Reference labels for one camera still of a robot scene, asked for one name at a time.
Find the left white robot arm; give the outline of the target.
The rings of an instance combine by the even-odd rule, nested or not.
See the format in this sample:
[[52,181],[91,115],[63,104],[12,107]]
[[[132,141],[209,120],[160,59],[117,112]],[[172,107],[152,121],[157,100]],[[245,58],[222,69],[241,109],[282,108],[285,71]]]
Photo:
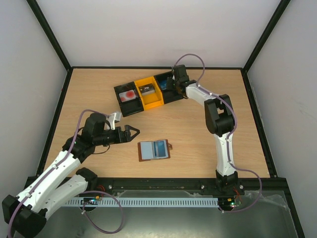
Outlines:
[[98,177],[87,168],[77,171],[67,182],[64,179],[93,155],[97,146],[127,143],[140,134],[139,129],[130,125],[116,126],[121,116],[119,112],[107,116],[91,111],[84,126],[75,129],[51,165],[17,196],[8,195],[2,201],[7,237],[17,231],[33,238],[68,200],[81,193],[96,193]]

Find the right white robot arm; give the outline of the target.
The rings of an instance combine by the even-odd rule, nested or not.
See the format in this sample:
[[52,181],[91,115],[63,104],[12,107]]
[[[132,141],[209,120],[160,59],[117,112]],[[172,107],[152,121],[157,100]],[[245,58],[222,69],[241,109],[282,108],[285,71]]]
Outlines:
[[167,89],[204,107],[206,127],[214,135],[216,144],[215,186],[219,193],[227,194],[238,183],[232,143],[237,123],[230,97],[226,94],[215,94],[197,81],[190,80],[184,65],[172,68],[172,76],[167,79]]

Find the brown leather card holder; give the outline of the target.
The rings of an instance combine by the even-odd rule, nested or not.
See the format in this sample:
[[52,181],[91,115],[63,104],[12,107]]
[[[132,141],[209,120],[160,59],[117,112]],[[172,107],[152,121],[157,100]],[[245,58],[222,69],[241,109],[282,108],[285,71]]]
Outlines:
[[[168,157],[163,159],[170,158],[170,151],[173,149],[172,145],[165,139],[167,142],[167,149],[168,149]],[[141,141],[138,143],[138,158],[139,162],[151,161],[151,160],[162,160],[162,159],[155,159],[154,158],[154,148],[153,148],[154,141]]]

